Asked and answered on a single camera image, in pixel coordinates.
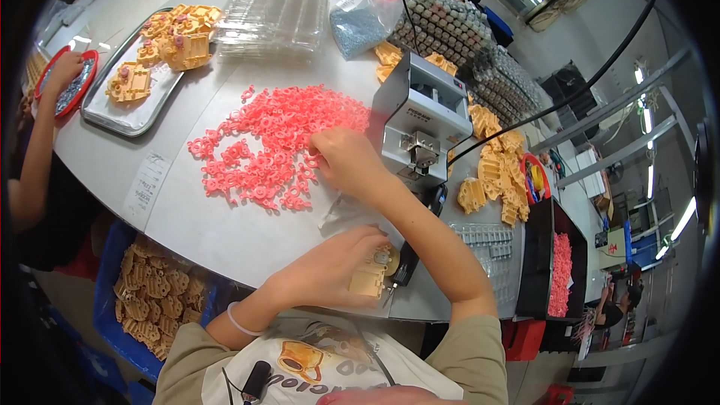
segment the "power cord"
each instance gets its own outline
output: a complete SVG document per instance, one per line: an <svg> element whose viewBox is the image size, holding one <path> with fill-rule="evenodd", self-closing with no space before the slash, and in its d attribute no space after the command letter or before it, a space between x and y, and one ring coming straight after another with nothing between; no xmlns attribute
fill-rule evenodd
<svg viewBox="0 0 720 405"><path fill-rule="evenodd" d="M405 0L402 0L402 6L405 7L405 14L408 15L409 26L412 29L412 42L415 44L415 52L420 55L420 50L418 49L418 35L415 33L415 23L410 17L410 9L408 8L408 3L405 2Z"/></svg>
<svg viewBox="0 0 720 405"><path fill-rule="evenodd" d="M447 164L447 167L450 167L453 163L455 163L458 159L462 158L464 155L469 154L472 150L482 146L483 144L487 143L489 140L493 140L494 138L499 137L500 135L508 133L510 130L515 130L518 127L524 126L527 123L536 121L537 119L540 119L544 116L547 116L548 114L560 110L562 107L564 107L567 104L571 104L571 102L578 99L582 94L584 94L587 90L590 89L591 86L595 85L597 81L600 79L601 76L607 72L607 70L610 68L610 66L620 57L620 54L623 53L625 48L630 44L630 41L633 40L637 32L640 30L640 27L642 27L642 24L645 22L645 19L647 19L647 16L650 14L650 11L653 10L653 5L655 4L656 0L649 0L647 4L645 4L645 8L643 8L642 13L640 13L640 16L638 16L637 21L635 21L635 24L630 29L630 32L625 36L625 39L620 43L617 49L615 49L615 52L610 56L610 58L607 59L605 64L598 70L595 75L589 79L589 81L584 84L579 90L575 91L574 94L572 94L567 99L563 100L563 102L558 103L557 105L554 105L544 111L538 112L537 114L523 120L517 123L514 123L513 125L500 130L499 132L490 135L489 137L481 140L480 142L477 142L476 144L473 144L470 146L470 148L467 148L457 154L455 158L450 160Z"/></svg>

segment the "bag of pellets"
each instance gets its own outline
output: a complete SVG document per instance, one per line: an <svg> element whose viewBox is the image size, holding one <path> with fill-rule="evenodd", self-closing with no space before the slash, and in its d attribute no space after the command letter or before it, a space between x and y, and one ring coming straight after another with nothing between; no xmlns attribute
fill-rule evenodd
<svg viewBox="0 0 720 405"><path fill-rule="evenodd" d="M402 0L340 0L330 10L330 27L346 60L383 42L405 12Z"/></svg>

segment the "white bracelet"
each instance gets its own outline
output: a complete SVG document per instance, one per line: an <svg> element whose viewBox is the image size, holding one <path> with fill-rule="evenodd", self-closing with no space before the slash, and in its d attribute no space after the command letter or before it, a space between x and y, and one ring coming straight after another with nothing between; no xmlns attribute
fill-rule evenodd
<svg viewBox="0 0 720 405"><path fill-rule="evenodd" d="M234 325L238 330L240 330L242 333L244 333L244 334L246 334L246 335L250 335L251 337L260 337L260 336L262 336L263 333L265 333L264 331L250 331L250 330L248 330L247 328L244 328L244 327L240 326L240 325L236 322L236 320L233 319L233 307L234 307L235 305L237 305L238 303L240 303L240 302L231 302L231 303L228 305L228 317L229 317L229 321L232 322L232 325Z"/></svg>

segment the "metal tray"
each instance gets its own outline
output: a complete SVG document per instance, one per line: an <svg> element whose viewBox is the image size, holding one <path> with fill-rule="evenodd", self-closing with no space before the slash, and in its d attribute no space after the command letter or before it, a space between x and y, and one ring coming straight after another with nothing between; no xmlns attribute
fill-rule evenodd
<svg viewBox="0 0 720 405"><path fill-rule="evenodd" d="M167 102L167 99L170 97L170 94L172 94L173 90L175 89L175 86L178 85L178 82L182 78L185 71L180 71L177 73L177 76L175 77L174 81L172 82L172 85L166 90L165 94L163 94L163 97L160 99L160 102L156 105L155 110L150 115L150 118L147 123L145 123L144 126L140 129L129 129L127 127L121 126L118 123L113 122L112 120L109 120L108 118L104 117L103 115L98 115L94 112L87 111L87 107L92 102L93 98L95 97L95 94L97 94L98 90L101 87L105 87L105 84L107 82L107 76L110 73L110 70L115 66L115 63L123 56L125 55L126 50L128 47L134 44L140 38L140 30L143 28L143 23L145 23L147 20L150 19L150 16L154 15L155 13L159 13L161 11L170 11L173 7L164 7L160 8L159 10L153 12L151 15L147 17L142 23L138 25L138 27L135 29L134 32L130 34L130 36L120 45L120 47L117 48L113 56L108 59L105 63L105 65L102 67L100 72L97 73L95 76L95 80L93 80L92 85L88 89L87 94L85 94L85 97L83 98L82 106L80 107L80 115L85 119L87 122L93 122L96 125L99 125L101 127L104 127L108 130L113 130L118 132L119 134L125 135L126 137L139 137L139 135L145 133L149 128L155 123L155 120L158 117L158 114L160 113L160 110L165 106L165 103Z"/></svg>

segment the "paper label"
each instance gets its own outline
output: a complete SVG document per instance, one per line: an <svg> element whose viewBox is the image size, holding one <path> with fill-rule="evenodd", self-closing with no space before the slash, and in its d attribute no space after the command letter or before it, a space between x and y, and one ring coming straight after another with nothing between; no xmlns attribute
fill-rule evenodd
<svg viewBox="0 0 720 405"><path fill-rule="evenodd" d="M341 0L337 3L337 7L340 8L344 12L348 12L358 6L362 0Z"/></svg>
<svg viewBox="0 0 720 405"><path fill-rule="evenodd" d="M150 151L138 168L132 186L125 197L126 220L136 229L144 230L153 204L170 170L172 162Z"/></svg>

